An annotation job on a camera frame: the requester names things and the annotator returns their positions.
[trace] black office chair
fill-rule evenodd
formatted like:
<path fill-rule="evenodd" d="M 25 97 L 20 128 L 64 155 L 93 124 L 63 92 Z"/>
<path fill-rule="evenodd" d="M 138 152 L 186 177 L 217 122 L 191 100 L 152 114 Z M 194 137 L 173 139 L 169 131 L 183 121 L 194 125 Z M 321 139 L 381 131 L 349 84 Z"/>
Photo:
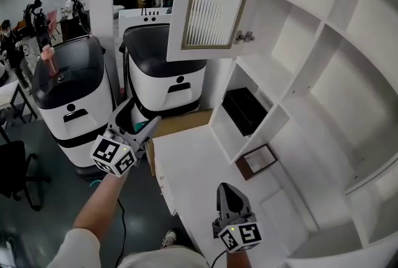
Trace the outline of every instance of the black office chair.
<path fill-rule="evenodd" d="M 46 182 L 50 183 L 51 178 L 48 176 L 36 177 L 26 176 L 27 169 L 31 159 L 37 159 L 37 155 L 29 154 L 25 160 L 25 145 L 22 141 L 14 141 L 0 146 L 0 194 L 15 201 L 21 200 L 17 193 L 24 190 L 30 207 L 39 211 L 39 205 L 33 205 L 27 190 L 27 182 Z"/>

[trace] black robot lid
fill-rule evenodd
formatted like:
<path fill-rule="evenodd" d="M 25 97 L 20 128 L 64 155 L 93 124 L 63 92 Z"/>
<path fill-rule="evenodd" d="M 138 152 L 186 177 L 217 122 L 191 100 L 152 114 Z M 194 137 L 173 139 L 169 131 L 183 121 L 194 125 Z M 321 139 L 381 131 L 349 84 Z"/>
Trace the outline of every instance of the black robot lid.
<path fill-rule="evenodd" d="M 56 46 L 58 75 L 51 77 L 42 59 L 34 73 L 32 93 L 41 109 L 53 109 L 81 99 L 101 84 L 104 48 L 96 37 L 87 35 Z"/>

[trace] picture frame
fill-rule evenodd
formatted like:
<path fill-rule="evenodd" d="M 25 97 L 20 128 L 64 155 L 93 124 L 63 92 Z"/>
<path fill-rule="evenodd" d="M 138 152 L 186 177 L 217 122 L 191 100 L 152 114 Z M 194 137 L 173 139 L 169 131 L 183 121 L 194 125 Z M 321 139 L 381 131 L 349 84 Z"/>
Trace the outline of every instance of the picture frame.
<path fill-rule="evenodd" d="M 243 178 L 247 181 L 253 176 L 268 169 L 278 161 L 271 148 L 264 144 L 243 154 L 237 161 L 236 166 Z"/>

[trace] black box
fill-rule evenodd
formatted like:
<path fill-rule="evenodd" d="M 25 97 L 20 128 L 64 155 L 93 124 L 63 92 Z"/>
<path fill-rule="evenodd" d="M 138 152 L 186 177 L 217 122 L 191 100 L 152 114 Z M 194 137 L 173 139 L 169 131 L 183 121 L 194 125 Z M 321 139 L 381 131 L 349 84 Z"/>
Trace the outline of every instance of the black box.
<path fill-rule="evenodd" d="M 228 90 L 222 105 L 243 136 L 253 134 L 267 115 L 267 111 L 246 87 Z"/>

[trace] white cabinet door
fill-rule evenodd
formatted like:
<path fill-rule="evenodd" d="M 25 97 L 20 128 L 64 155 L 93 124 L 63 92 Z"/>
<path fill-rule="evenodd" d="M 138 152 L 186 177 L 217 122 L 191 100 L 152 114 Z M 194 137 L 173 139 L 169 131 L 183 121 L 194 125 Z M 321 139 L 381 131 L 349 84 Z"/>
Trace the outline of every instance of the white cabinet door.
<path fill-rule="evenodd" d="M 234 58 L 246 34 L 256 0 L 174 0 L 167 61 Z"/>

